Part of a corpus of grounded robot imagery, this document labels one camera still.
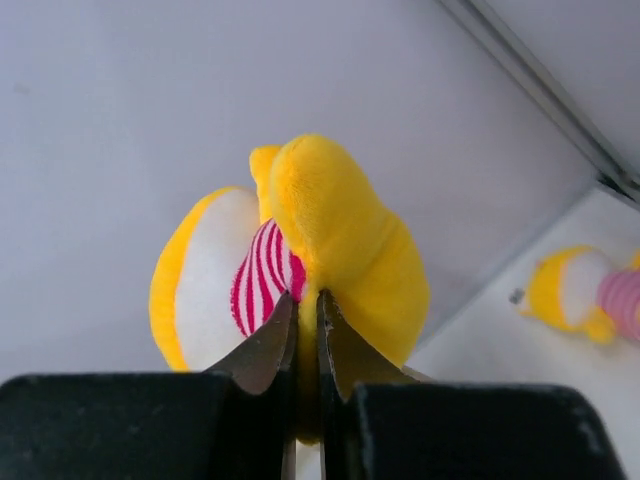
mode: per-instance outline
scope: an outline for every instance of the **pink striped shirt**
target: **pink striped shirt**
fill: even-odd
[[[640,340],[640,271],[607,275],[598,288],[597,303],[621,335]]]
[[[288,291],[302,299],[306,273],[300,259],[285,244],[273,219],[262,225],[233,279],[231,313],[246,337],[269,318],[280,295]]]

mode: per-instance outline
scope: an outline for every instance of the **white floor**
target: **white floor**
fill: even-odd
[[[600,412],[630,478],[640,478],[640,344],[608,348],[517,315],[508,297],[536,259],[579,243],[626,264],[640,247],[640,212],[594,190],[509,265],[409,364],[442,381],[551,382],[581,391]]]

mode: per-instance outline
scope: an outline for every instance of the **stuffed animal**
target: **stuffed animal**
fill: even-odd
[[[610,343],[616,334],[640,340],[639,268],[640,254],[620,269],[590,246],[560,250],[538,262],[512,301],[522,315],[596,343]]]
[[[255,149],[256,192],[227,187],[200,200],[160,255],[151,283],[155,341],[175,370],[205,369],[269,318],[280,295],[299,302],[299,386],[317,385],[316,300],[398,367],[429,304],[418,249],[351,156],[320,135]]]

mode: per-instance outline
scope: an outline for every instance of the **gray wall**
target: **gray wall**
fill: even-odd
[[[352,151],[415,232],[432,325],[592,175],[435,2],[245,5],[0,4],[0,378],[163,368],[157,256],[255,145]]]
[[[640,171],[640,2],[488,3]]]

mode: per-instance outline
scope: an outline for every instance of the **white fabric patch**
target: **white fabric patch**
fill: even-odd
[[[256,195],[234,189],[207,207],[189,240],[176,291],[176,330],[189,369],[210,367],[244,340],[231,315],[231,285],[259,227]]]
[[[571,259],[561,282],[560,300],[566,321],[576,326],[595,305],[598,287],[615,266],[601,252],[591,250]]]

